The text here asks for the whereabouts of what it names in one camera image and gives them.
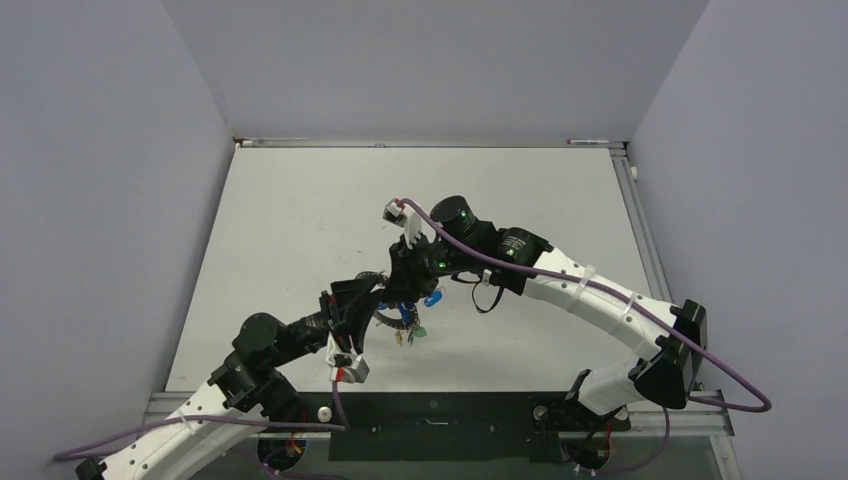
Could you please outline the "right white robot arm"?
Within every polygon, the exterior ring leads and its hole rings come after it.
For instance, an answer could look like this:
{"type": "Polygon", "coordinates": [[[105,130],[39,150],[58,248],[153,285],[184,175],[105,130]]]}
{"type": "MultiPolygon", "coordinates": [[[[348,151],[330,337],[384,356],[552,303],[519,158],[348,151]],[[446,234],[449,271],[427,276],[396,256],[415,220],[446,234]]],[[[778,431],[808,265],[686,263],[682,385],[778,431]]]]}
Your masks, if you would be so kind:
{"type": "Polygon", "coordinates": [[[565,401],[567,419],[589,428],[604,415],[647,400],[684,408],[706,349],[706,310],[629,290],[520,227],[497,228],[454,195],[424,216],[399,199],[383,217],[403,228],[389,249],[391,272],[382,300],[398,307],[431,296],[440,278],[474,275],[476,284],[557,306],[628,347],[632,354],[582,371],[565,401]]]}

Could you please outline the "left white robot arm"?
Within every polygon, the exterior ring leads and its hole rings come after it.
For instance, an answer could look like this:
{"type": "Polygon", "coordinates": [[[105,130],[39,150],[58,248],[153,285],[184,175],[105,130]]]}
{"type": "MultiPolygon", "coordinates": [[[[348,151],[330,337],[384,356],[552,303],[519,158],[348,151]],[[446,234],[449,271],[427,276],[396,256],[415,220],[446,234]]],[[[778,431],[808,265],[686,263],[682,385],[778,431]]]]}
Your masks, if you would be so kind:
{"type": "Polygon", "coordinates": [[[130,431],[133,442],[102,459],[84,448],[56,455],[81,459],[79,479],[188,479],[244,439],[267,429],[346,431],[349,420],[336,389],[362,383],[368,324],[381,300],[383,280],[359,276],[331,284],[319,309],[290,324],[268,313],[249,316],[221,366],[165,419],[130,431]],[[334,389],[329,407],[310,414],[280,367],[324,352],[334,389]]]}

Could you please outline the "round steel key organizer disc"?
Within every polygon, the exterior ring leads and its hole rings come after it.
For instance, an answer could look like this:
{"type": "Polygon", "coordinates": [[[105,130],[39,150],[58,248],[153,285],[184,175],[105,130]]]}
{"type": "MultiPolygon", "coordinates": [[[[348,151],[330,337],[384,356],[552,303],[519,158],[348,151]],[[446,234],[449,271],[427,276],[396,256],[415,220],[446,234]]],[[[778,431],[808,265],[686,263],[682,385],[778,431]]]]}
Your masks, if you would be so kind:
{"type": "MultiPolygon", "coordinates": [[[[357,280],[366,278],[376,278],[377,285],[380,287],[384,287],[389,279],[389,277],[384,272],[375,271],[359,272],[355,276],[355,278],[357,280]]],[[[380,303],[373,313],[373,318],[376,319],[380,324],[388,326],[397,331],[412,332],[421,326],[420,316],[418,314],[417,306],[415,303],[397,304],[395,306],[388,306],[387,304],[380,303]],[[386,315],[384,313],[384,310],[396,310],[399,312],[399,315],[398,317],[391,317],[386,315]]]]}

